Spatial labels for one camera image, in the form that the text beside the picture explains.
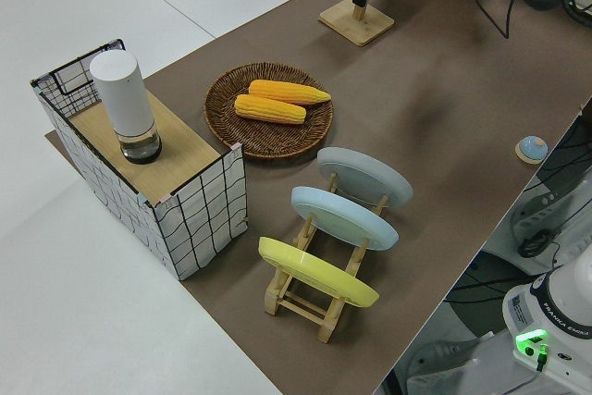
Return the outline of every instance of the brown mat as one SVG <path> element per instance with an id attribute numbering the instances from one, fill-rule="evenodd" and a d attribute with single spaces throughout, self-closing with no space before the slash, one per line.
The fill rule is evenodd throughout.
<path id="1" fill-rule="evenodd" d="M 514 145 L 535 134 L 553 146 L 592 92 L 592 31 L 560 11 L 519 2 L 506 41 L 473 0 L 371 0 L 397 26 L 360 48 L 317 21 L 340 1 L 292 0 L 146 82 L 222 149 L 202 116 L 219 76 L 259 61 L 303 69 L 334 98 L 326 145 L 370 154 L 414 187 L 407 205 L 383 212 L 400 242 L 369 252 L 359 273 L 381 298 L 346 307 L 326 345 L 313 323 L 264 313 L 273 269 L 257 254 L 260 236 L 297 234 L 291 189 L 324 183 L 314 154 L 247 163 L 249 229 L 183 284 L 286 394 L 372 393 L 535 173 Z M 508 1 L 484 0 L 499 20 Z M 350 254 L 327 237 L 310 252 L 337 265 Z"/>

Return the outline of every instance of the white table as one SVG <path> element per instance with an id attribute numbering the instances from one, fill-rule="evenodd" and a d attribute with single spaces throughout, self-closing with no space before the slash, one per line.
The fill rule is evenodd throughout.
<path id="1" fill-rule="evenodd" d="M 278 393 L 44 135 L 29 81 L 122 38 L 144 77 L 287 0 L 0 0 L 0 393 Z"/>

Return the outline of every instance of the woven basket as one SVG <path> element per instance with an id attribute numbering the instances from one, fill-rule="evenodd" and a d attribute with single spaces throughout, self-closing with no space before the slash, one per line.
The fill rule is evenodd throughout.
<path id="1" fill-rule="evenodd" d="M 304 71 L 287 65 L 261 62 L 234 68 L 212 85 L 203 105 L 205 121 L 220 141 L 227 146 L 240 142 L 246 155 L 259 159 L 297 156 L 323 141 L 333 121 L 331 101 L 306 106 L 302 125 L 237 116 L 234 101 L 238 94 L 248 92 L 249 84 L 255 79 L 284 80 L 325 90 Z"/>

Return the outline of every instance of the light blue plate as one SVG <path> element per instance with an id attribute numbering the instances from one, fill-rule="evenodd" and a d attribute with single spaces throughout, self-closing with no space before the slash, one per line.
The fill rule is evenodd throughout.
<path id="1" fill-rule="evenodd" d="M 413 196 L 413 188 L 407 179 L 367 154 L 327 147 L 318 152 L 316 163 L 326 179 L 331 173 L 337 174 L 339 191 L 365 203 L 376 205 L 387 195 L 386 206 L 395 207 L 405 204 Z"/>
<path id="2" fill-rule="evenodd" d="M 292 206 L 304 219 L 312 216 L 315 227 L 352 245 L 370 240 L 368 250 L 388 250 L 399 240 L 397 231 L 383 218 L 329 191 L 295 187 Z"/>

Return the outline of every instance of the corn cob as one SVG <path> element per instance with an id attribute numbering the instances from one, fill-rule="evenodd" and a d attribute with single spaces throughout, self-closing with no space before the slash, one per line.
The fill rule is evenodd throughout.
<path id="1" fill-rule="evenodd" d="M 314 105 L 331 99 L 329 93 L 300 83 L 257 79 L 251 82 L 249 94 L 296 105 Z"/>
<path id="2" fill-rule="evenodd" d="M 237 115 L 278 124 L 302 124 L 306 110 L 301 106 L 286 104 L 252 94 L 239 94 L 234 101 Z"/>

